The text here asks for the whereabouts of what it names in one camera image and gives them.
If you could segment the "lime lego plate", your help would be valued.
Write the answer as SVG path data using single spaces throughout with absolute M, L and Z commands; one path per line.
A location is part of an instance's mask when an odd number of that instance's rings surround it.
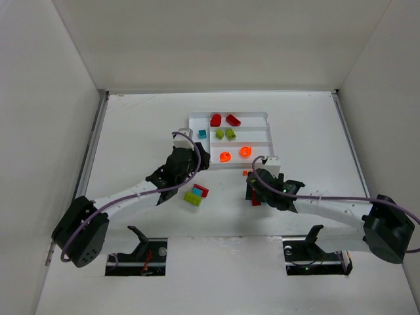
M 225 131 L 225 134 L 229 141 L 236 139 L 236 134 L 232 129 L 227 129 Z

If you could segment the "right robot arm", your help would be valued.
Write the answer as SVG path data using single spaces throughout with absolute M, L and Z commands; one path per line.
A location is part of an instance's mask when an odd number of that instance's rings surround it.
M 258 168 L 248 174 L 247 187 L 262 202 L 279 211 L 315 215 L 340 223 L 339 227 L 315 225 L 305 242 L 324 253 L 370 252 L 379 259 L 401 264 L 419 218 L 396 205 L 388 196 L 359 198 L 300 195 L 303 182 L 274 177 Z

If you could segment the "red lego brick cluster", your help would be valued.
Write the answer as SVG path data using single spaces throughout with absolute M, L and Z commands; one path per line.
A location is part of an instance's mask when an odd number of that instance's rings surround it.
M 259 194 L 255 190 L 252 191 L 251 204 L 253 207 L 260 206 L 262 204 Z

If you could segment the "orange round disc piece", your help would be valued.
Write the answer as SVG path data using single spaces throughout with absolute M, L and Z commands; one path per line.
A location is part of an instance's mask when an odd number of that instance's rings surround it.
M 252 155 L 252 147 L 250 146 L 244 146 L 240 148 L 240 156 L 242 158 L 250 158 Z

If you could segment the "lime small lego brick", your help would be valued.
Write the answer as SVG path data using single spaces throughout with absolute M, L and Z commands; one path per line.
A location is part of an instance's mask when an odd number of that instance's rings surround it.
M 222 139 L 224 137 L 224 131 L 223 130 L 217 130 L 216 131 L 216 137 L 219 139 Z

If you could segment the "red long lego brick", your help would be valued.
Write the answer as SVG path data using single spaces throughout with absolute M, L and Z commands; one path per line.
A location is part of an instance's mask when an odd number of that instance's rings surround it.
M 233 127 L 239 127 L 241 125 L 241 121 L 232 114 L 226 117 L 226 122 Z

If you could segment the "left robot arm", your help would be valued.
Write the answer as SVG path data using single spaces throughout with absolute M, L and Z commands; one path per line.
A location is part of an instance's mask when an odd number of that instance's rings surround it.
M 148 238 L 129 225 L 137 236 L 136 246 L 129 253 L 118 253 L 106 235 L 110 223 L 170 200 L 198 172 L 209 168 L 210 157 L 199 142 L 192 148 L 174 147 L 165 164 L 132 188 L 102 199 L 75 198 L 52 232 L 53 242 L 62 251 L 60 260 L 78 268 L 101 253 L 110 255 L 114 264 L 139 261 L 146 253 Z

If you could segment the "red rounded lego brick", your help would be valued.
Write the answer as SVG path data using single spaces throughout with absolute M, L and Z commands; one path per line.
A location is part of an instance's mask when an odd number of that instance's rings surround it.
M 210 119 L 210 126 L 211 127 L 219 127 L 222 122 L 222 116 L 220 114 L 214 114 L 212 115 Z

